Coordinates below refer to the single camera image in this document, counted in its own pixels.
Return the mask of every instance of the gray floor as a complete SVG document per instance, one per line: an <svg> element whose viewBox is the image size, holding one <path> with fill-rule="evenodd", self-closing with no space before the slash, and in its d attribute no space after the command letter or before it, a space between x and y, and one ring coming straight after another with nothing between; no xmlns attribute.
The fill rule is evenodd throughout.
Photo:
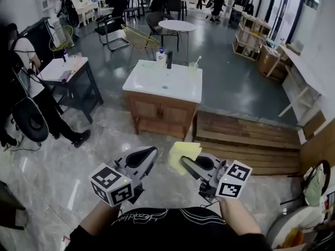
<svg viewBox="0 0 335 251"><path fill-rule="evenodd" d="M235 30L225 28L223 24L211 24L205 17L198 10L189 10L186 17L187 21L197 26L194 32L189 33L189 60L196 61L202 56L199 63L199 67L203 69L201 109L270 124L295 126L297 120L292 109L281 118L278 117L289 104L281 84L263 77L255 62L233 53ZM143 17L136 23L131 20L129 25L145 33L150 32ZM127 62L131 47L111 54L107 47L100 44L98 35L93 32L94 28L94 23L81 28L83 38L70 53L80 51L88 57L100 88L121 94L122 86L130 73L127 71ZM124 33L120 31L113 36L124 36ZM165 49L173 50L174 63L183 64L185 52L182 47L179 52L176 51L175 37L167 41ZM131 65L139 58L147 60L148 56L145 51L136 51Z"/></svg>
<svg viewBox="0 0 335 251"><path fill-rule="evenodd" d="M252 62L232 55L228 35L233 35L233 31L225 32L219 25L199 19L200 16L187 20L198 25L191 35L190 60L200 54L203 56L200 63L204 69L203 105L275 119L277 111L288 103L281 87L262 78ZM145 25L143 19L138 24ZM110 54L99 44L97 35L90 33L93 28L92 25L81 28L83 38L70 54L81 51L89 58L105 103L92 113L93 124L74 109L63 115L75 131L90 128L91 138L79 149L64 137L55 140L50 136L36 152L0 152L0 180L8 184L28 213L24 231L0 227L0 242L8 251L62 250L63 237L68 237L98 202L91 191L89 173L101 162L109 162L120 152L136 146L157 146L159 158L143 181L146 191L135 205L125 203L123 210L191 207L206 203L197 194L200 183L189 174L180 176L166 163L168 152L177 139L151 133L134 134L121 90L129 75L125 63L130 48ZM139 28L148 31L147 27ZM183 57L175 55L175 60L182 63ZM37 146L25 139L21 147L35 149ZM265 234L282 213L280 202L298 193L299 183L295 178L251 177L241 200ZM217 204L211 209L219 213Z"/></svg>
<svg viewBox="0 0 335 251"><path fill-rule="evenodd" d="M0 242L8 251L62 250L63 237L68 237L98 202L88 175L101 162L118 158L119 153L136 146L157 146L159 158L143 181L146 191L134 205L128 202L122 205L124 211L138 207L185 208L207 204L197 194L200 182L189 174L179 175L166 162L177 139L151 133L135 135L123 98L103 92L103 99L104 105L93 113L93 124L74 109L63 115L75 131L92 130L91 138L81 148L75 149L62 136L58 140L50 136L37 152L0 152L0 180L8 184L28 213L24 231L0 227ZM21 147L35 149L37 146L25 139ZM241 200L266 234L283 212L280 202L298 193L296 178L251 177ZM295 208L292 204L285 207ZM217 204L210 208L219 213Z"/></svg>

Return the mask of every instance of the bottle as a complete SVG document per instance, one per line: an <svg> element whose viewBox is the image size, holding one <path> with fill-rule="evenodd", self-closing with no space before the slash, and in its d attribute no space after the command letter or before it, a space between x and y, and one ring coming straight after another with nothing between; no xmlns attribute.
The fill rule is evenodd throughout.
<svg viewBox="0 0 335 251"><path fill-rule="evenodd" d="M163 47L159 47L159 52L156 53L156 64L160 68L165 68L166 54L164 53Z"/></svg>
<svg viewBox="0 0 335 251"><path fill-rule="evenodd" d="M166 56L167 56L167 58L166 58L166 68L171 69L171 66L172 66L172 51L171 50L168 51L166 53Z"/></svg>
<svg viewBox="0 0 335 251"><path fill-rule="evenodd" d="M64 49L64 51L63 51L63 59L64 59L64 62L66 62L69 59L69 55L66 52L66 49Z"/></svg>

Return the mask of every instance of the white cabinet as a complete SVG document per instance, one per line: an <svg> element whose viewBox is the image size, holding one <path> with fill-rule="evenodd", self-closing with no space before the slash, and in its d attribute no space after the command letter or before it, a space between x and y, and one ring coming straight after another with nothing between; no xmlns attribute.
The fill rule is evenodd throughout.
<svg viewBox="0 0 335 251"><path fill-rule="evenodd" d="M52 20L57 20L54 8L57 0L35 0L37 13L40 18L50 17Z"/></svg>

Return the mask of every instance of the marble floor tile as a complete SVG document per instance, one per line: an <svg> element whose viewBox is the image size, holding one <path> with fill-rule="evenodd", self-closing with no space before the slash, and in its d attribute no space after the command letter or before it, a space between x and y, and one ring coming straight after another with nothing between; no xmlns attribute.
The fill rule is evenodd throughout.
<svg viewBox="0 0 335 251"><path fill-rule="evenodd" d="M91 137L76 149L64 137L49 136L38 151L0 152L0 180L6 182L26 207L28 224L24 231L0 227L0 241L8 250L60 250L64 235L69 236L99 202L92 192L88 175L100 164L117 159L122 152L140 146L156 146L158 159L143 180L145 192L135 204L126 202L123 212L140 207L187 208L208 205L198 195L200 181L190 174L181 176L168 165L169 150L177 139L149 132L134 133L125 100L104 92L105 103L92 112L90 124L82 112L68 109L62 118L78 132L91 129ZM192 130L187 141L191 141ZM38 147L27 139L25 149ZM252 176L240 197L266 233L271 224L295 204L280 202L299 193L299 179ZM209 209L220 215L216 203Z"/></svg>

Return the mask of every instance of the wooden cabinet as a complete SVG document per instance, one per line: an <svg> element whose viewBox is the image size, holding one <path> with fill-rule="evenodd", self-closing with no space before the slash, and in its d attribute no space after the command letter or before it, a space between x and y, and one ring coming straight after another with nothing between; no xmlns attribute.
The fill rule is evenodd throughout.
<svg viewBox="0 0 335 251"><path fill-rule="evenodd" d="M197 103L137 92L127 92L126 97L137 133L149 131L185 139Z"/></svg>

